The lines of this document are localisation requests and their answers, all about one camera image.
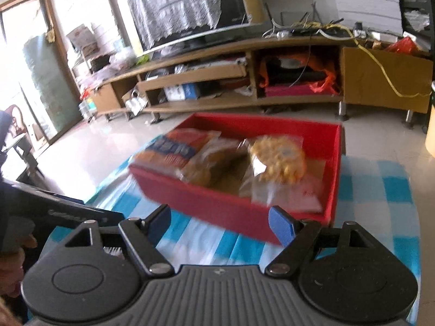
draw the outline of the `white floor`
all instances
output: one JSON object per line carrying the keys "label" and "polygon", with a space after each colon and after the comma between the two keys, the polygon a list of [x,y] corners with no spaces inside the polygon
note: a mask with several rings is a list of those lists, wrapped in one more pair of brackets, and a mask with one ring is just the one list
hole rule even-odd
{"label": "white floor", "polygon": [[[335,122],[337,105],[306,105],[298,112],[276,116]],[[259,113],[257,109],[238,112]],[[347,155],[401,163],[407,170],[421,224],[422,295],[418,326],[435,320],[435,159],[425,148],[421,125],[407,130],[401,124],[404,111],[348,108],[344,123]],[[145,125],[148,115],[126,122],[124,117],[106,123],[99,118],[73,129],[39,158],[40,168],[57,191],[80,199],[89,198],[98,184],[132,153],[156,135],[166,132],[188,114],[171,115],[158,125]]]}

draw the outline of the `checkered tablecloth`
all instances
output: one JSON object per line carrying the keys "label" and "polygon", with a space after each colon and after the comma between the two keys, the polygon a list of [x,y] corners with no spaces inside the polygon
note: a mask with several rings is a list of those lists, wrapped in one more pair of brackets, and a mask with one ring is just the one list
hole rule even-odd
{"label": "checkered tablecloth", "polygon": [[[144,218],[159,204],[148,200],[128,173],[124,162],[99,187],[87,204]],[[174,265],[258,264],[263,270],[282,246],[246,236],[172,211],[172,224],[157,248]],[[390,249],[417,277],[420,286],[420,226],[406,172],[395,162],[344,156],[341,162],[335,226],[353,220]],[[68,234],[56,228],[44,252]],[[419,297],[408,317],[417,320]]]}

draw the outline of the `finger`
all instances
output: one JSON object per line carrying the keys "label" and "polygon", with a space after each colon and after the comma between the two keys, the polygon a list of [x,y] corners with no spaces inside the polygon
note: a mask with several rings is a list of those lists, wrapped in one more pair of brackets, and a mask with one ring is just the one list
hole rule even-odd
{"label": "finger", "polygon": [[16,298],[21,294],[21,282],[15,283],[14,290],[10,293],[7,293],[7,296],[11,298]]}
{"label": "finger", "polygon": [[9,311],[9,309],[4,305],[3,300],[0,298],[0,326],[20,326],[17,319]]}
{"label": "finger", "polygon": [[26,255],[24,250],[20,248],[15,254],[1,255],[0,256],[0,270],[14,271],[21,268]]}
{"label": "finger", "polygon": [[0,272],[0,295],[10,294],[14,292],[16,284],[24,278],[22,268],[12,272]]}
{"label": "finger", "polygon": [[29,235],[24,241],[23,246],[29,249],[34,249],[38,246],[38,242],[36,241],[33,235]]}

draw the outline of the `door frame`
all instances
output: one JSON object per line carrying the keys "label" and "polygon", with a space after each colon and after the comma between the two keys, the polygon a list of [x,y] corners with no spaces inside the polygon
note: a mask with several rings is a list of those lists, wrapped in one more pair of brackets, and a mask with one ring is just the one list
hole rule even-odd
{"label": "door frame", "polygon": [[[0,4],[0,16],[1,13],[14,7],[19,5],[20,3],[26,2],[27,0],[8,0],[2,4]],[[49,30],[54,29],[54,34],[55,34],[55,40],[54,43],[56,45],[56,54],[57,54],[57,58],[59,60],[59,65],[60,65],[60,69],[62,70],[62,73],[65,76],[65,79],[67,81],[67,84],[69,85],[70,91],[74,97],[74,99],[77,101],[77,107],[80,104],[80,91],[77,87],[77,84],[74,80],[73,74],[71,73],[71,70],[68,67],[68,58],[67,58],[67,49],[64,45],[63,39],[62,39],[62,33],[60,31],[59,28],[59,24],[57,23],[56,20],[56,15],[55,15],[55,11],[54,11],[54,6],[53,6],[53,2],[52,0],[40,0],[41,2],[41,7],[43,8],[43,13],[44,13],[44,17],[46,18],[46,22],[48,25]],[[27,105],[30,108],[30,111],[33,114],[33,111],[29,105],[29,103],[27,102],[27,98],[24,95],[24,99],[27,103]],[[41,125],[38,122],[38,119],[36,119],[36,124],[38,124],[39,127],[41,127]],[[73,120],[70,124],[67,124],[65,126],[65,128],[62,131],[59,131],[53,138],[48,139],[45,136],[44,131],[42,130],[42,133],[44,134],[44,137],[46,138],[47,142],[49,145],[53,144],[54,142],[56,142],[60,137],[62,137],[66,132],[68,132],[71,128],[73,128],[76,124],[78,124],[80,121],[82,120],[81,117],[78,117],[77,120]]]}

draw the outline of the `shelf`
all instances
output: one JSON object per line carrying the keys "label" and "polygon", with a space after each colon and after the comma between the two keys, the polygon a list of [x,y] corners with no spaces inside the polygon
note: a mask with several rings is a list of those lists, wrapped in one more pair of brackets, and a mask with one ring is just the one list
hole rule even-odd
{"label": "shelf", "polygon": [[199,60],[202,58],[210,58],[228,54],[235,54],[240,52],[246,52],[251,50],[261,50],[261,49],[275,49],[275,48],[285,48],[291,46],[308,46],[311,45],[336,45],[336,46],[353,46],[354,41],[335,41],[325,38],[323,36],[294,36],[288,39],[278,40],[277,38],[250,38],[246,40],[241,40],[238,42],[227,43],[223,45],[213,46],[211,48],[205,48],[193,52],[188,52],[186,54],[175,56],[172,58],[167,58],[163,60],[150,61],[144,65],[137,66],[122,75],[116,76],[114,78],[108,79],[103,82],[102,85],[117,82],[119,80],[136,77],[141,73],[146,73],[148,71],[153,71],[158,68],[165,68],[168,66],[183,64],[193,60]]}
{"label": "shelf", "polygon": [[426,12],[429,12],[430,5],[427,2],[403,2],[404,8],[416,8],[419,10],[425,10]]}
{"label": "shelf", "polygon": [[416,31],[414,30],[411,26],[405,26],[405,31],[414,35],[421,35],[421,36],[425,36],[428,38],[432,38],[432,31],[428,31],[428,30],[422,30],[422,31]]}
{"label": "shelf", "polygon": [[138,82],[136,85],[139,92],[151,91],[176,84],[196,83],[208,80],[239,78],[246,76],[246,68],[243,64],[218,65],[197,70],[190,70],[172,75],[160,76],[149,81]]}
{"label": "shelf", "polygon": [[219,109],[242,108],[249,106],[269,106],[278,104],[297,103],[338,103],[343,100],[340,95],[295,95],[284,97],[266,97],[255,99],[235,92],[225,92],[218,98],[183,100],[167,102],[159,105],[146,107],[143,112],[197,112]]}

